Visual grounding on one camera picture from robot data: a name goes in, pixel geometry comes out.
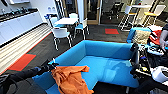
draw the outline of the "orange cloth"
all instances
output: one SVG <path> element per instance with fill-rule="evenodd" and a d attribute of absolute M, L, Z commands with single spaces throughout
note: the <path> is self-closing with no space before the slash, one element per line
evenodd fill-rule
<path fill-rule="evenodd" d="M 87 66 L 57 66 L 53 69 L 52 76 L 55 79 L 61 94 L 92 94 L 81 77 L 81 71 L 88 72 Z"/>

